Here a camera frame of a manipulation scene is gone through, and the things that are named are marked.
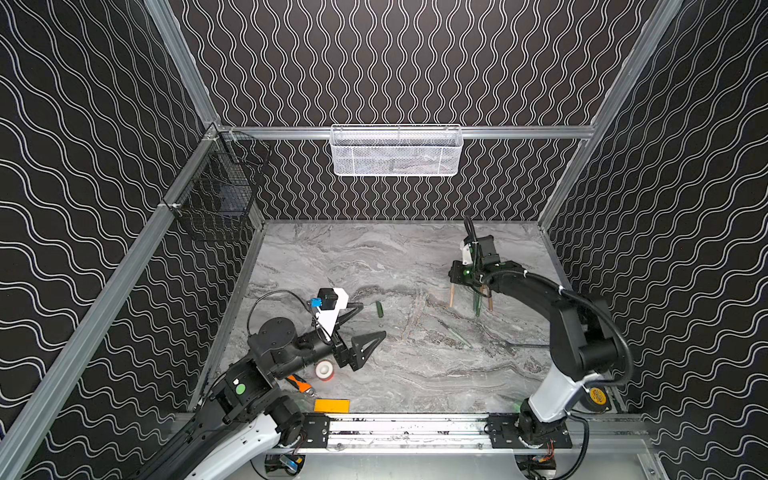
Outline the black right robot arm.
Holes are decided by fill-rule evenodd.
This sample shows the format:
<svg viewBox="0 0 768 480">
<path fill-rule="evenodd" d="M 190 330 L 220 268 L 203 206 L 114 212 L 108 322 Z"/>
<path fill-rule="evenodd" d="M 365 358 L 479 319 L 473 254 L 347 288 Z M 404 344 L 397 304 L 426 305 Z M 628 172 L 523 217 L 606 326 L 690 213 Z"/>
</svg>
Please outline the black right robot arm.
<svg viewBox="0 0 768 480">
<path fill-rule="evenodd" d="M 597 299 L 512 261 L 481 265 L 455 260 L 448 277 L 479 295 L 497 293 L 518 300 L 549 323 L 552 365 L 535 393 L 523 401 L 516 422 L 524 445 L 553 439 L 584 390 L 624 386 L 631 380 L 635 363 L 628 341 Z"/>
</svg>

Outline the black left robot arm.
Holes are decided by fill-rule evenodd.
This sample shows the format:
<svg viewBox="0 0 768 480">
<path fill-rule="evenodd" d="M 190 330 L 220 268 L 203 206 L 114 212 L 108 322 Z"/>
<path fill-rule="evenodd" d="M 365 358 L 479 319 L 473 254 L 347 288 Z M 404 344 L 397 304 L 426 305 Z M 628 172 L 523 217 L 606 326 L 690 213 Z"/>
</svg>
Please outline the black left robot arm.
<svg viewBox="0 0 768 480">
<path fill-rule="evenodd" d="M 302 431 L 304 414 L 278 382 L 329 356 L 341 367 L 361 369 L 386 339 L 385 331 L 354 336 L 346 343 L 333 332 L 299 335 L 286 317 L 267 320 L 248 336 L 248 353 L 214 382 L 200 406 L 172 439 L 130 476 L 185 479 L 214 452 L 260 417 L 275 424 L 277 442 L 290 445 Z"/>
</svg>

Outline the dark green pen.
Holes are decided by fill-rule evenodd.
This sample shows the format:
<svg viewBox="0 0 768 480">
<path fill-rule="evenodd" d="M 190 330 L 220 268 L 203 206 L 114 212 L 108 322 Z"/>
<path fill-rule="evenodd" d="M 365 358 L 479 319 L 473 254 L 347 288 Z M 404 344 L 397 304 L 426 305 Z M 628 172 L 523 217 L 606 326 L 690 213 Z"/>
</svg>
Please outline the dark green pen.
<svg viewBox="0 0 768 480">
<path fill-rule="evenodd" d="M 482 312 L 483 292 L 478 287 L 473 287 L 473 311 L 476 317 L 479 317 Z"/>
</svg>

